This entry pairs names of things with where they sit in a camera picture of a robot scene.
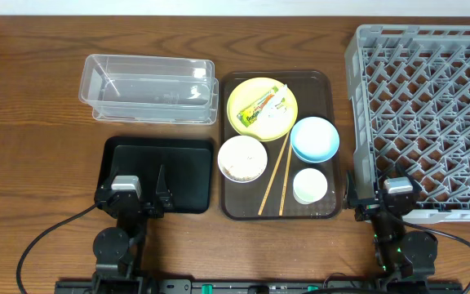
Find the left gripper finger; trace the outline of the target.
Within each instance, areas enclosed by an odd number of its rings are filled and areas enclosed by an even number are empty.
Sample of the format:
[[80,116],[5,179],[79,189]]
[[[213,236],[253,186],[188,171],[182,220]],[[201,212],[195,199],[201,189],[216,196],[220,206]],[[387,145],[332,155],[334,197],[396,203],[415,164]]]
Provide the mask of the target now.
[[159,199],[170,199],[171,192],[166,183],[166,167],[162,164],[159,168],[155,194]]
[[112,183],[113,183],[115,177],[117,176],[117,174],[118,174],[118,169],[114,168],[109,173],[108,177],[105,178],[104,180],[102,180],[101,183],[99,184],[99,191],[112,189]]

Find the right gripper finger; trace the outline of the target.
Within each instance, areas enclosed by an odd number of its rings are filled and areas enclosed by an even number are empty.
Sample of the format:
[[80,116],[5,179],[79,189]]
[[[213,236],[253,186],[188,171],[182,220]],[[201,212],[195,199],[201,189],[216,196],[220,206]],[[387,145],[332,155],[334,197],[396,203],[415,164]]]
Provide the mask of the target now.
[[357,200],[357,188],[355,186],[353,173],[351,171],[347,171],[346,173],[345,198],[347,200]]
[[410,185],[412,192],[421,192],[422,191],[421,185],[414,179],[413,176],[411,176],[406,171],[406,169],[400,163],[396,163],[395,168],[396,168],[397,174],[399,175],[398,179],[401,182],[403,182],[405,185]]

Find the white cup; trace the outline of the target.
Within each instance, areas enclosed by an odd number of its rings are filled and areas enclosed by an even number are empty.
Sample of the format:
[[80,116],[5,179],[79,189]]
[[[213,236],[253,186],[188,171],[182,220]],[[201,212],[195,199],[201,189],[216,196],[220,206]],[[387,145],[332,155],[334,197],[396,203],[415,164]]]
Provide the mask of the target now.
[[328,182],[325,175],[315,168],[299,171],[293,179],[293,195],[303,205],[315,203],[326,196]]

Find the light blue bowl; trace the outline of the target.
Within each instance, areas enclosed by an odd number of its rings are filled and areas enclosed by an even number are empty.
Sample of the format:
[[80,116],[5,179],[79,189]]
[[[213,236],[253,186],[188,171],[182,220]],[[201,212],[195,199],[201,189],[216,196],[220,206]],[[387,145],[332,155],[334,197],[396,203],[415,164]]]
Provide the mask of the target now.
[[323,163],[332,159],[339,149],[339,133],[328,120],[307,117],[292,128],[290,141],[295,155],[306,163]]

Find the wooden chopstick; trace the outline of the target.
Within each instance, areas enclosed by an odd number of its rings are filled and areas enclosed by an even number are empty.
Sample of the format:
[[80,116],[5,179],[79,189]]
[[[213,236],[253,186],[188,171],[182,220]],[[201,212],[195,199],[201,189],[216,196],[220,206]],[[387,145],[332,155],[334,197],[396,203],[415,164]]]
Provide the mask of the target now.
[[267,202],[267,200],[268,200],[269,193],[270,193],[270,191],[271,191],[271,188],[273,187],[273,182],[274,182],[275,176],[276,176],[276,174],[277,174],[277,170],[278,170],[278,168],[279,168],[279,166],[280,166],[280,163],[281,163],[281,160],[282,160],[282,156],[283,156],[284,150],[285,150],[285,148],[286,148],[286,143],[288,142],[288,139],[289,139],[289,135],[290,135],[290,131],[288,131],[288,132],[286,133],[286,137],[285,137],[285,139],[284,139],[284,141],[283,141],[283,143],[282,143],[282,147],[281,147],[281,149],[280,149],[280,151],[279,151],[279,154],[278,154],[278,156],[277,156],[277,160],[276,160],[275,165],[274,165],[274,167],[273,167],[272,174],[271,174],[271,176],[270,176],[270,178],[269,178],[267,188],[266,188],[266,190],[265,190],[265,192],[264,192],[264,196],[263,196],[262,201],[261,201],[261,204],[260,204],[260,206],[259,206],[258,216],[261,216],[262,213],[263,213],[263,211],[264,211],[266,202]]
[[283,212],[284,212],[284,206],[285,206],[285,201],[286,201],[286,191],[287,191],[288,179],[289,179],[289,173],[290,173],[291,154],[292,154],[292,145],[290,143],[289,148],[288,148],[287,158],[286,158],[286,167],[285,167],[285,174],[284,174],[282,193],[281,193],[281,202],[280,202],[279,214],[278,214],[279,216],[283,216]]

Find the white bowl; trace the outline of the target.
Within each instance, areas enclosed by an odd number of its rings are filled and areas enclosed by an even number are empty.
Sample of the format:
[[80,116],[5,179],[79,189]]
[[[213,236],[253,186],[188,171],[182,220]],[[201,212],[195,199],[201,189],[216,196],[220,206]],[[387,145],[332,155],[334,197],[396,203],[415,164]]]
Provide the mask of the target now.
[[217,162],[227,179],[236,183],[248,183],[264,173],[268,155],[263,144],[255,138],[234,136],[221,145]]

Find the white tissue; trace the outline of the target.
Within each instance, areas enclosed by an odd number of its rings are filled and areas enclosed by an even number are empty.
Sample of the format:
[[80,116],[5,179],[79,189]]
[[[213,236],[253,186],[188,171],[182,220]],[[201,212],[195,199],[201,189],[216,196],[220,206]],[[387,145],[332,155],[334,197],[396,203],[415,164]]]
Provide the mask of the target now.
[[279,114],[283,114],[286,111],[284,103],[287,91],[287,85],[280,87],[278,91],[264,104],[264,107],[257,118],[270,119],[278,116]]

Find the green snack wrapper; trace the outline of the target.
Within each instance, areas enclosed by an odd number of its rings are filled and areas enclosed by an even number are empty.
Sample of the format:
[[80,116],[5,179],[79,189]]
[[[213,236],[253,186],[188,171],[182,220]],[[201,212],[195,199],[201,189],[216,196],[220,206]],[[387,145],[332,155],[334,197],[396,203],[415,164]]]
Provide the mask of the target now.
[[249,106],[245,107],[237,114],[238,120],[245,126],[249,127],[254,123],[264,106],[276,95],[279,91],[277,86],[273,86],[270,90],[264,93],[259,99],[252,102]]

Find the yellow plate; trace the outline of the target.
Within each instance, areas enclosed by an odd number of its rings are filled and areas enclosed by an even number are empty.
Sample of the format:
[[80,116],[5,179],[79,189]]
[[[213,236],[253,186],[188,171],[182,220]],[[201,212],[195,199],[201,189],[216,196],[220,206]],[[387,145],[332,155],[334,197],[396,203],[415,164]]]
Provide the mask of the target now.
[[251,78],[236,86],[230,93],[226,114],[228,122],[239,135],[252,136],[259,141],[272,141],[283,137],[295,124],[299,112],[294,93],[288,87],[285,98],[286,111],[270,119],[258,119],[249,127],[245,127],[237,118],[237,114],[252,102],[259,99],[273,86],[278,88],[284,84],[273,78]]

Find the rice food scraps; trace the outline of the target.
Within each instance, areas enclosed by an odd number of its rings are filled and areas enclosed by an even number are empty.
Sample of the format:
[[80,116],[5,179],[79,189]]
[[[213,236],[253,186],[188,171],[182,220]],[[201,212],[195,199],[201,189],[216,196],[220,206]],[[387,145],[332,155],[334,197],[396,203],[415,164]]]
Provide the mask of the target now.
[[248,182],[263,173],[266,162],[255,157],[225,158],[221,161],[221,166],[230,180]]

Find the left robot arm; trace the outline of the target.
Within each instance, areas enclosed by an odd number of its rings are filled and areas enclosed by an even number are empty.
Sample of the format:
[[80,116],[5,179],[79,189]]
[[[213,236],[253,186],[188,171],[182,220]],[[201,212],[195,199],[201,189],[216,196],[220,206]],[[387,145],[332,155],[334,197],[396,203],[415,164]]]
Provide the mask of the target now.
[[114,169],[98,185],[95,205],[117,224],[103,229],[94,239],[96,265],[90,293],[158,293],[158,282],[140,267],[148,220],[162,218],[174,208],[166,167],[159,167],[155,190],[149,196],[142,194],[138,176],[121,176]]

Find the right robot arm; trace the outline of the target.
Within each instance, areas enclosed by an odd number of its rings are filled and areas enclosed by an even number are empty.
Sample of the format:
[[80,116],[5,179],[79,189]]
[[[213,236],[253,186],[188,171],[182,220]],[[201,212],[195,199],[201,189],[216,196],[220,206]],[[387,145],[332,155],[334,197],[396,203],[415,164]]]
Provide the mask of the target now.
[[416,207],[421,187],[400,165],[370,198],[360,198],[353,175],[347,174],[346,202],[356,221],[369,221],[375,233],[375,256],[383,275],[375,287],[391,293],[430,293],[428,276],[435,274],[437,238],[422,230],[408,232],[402,217]]

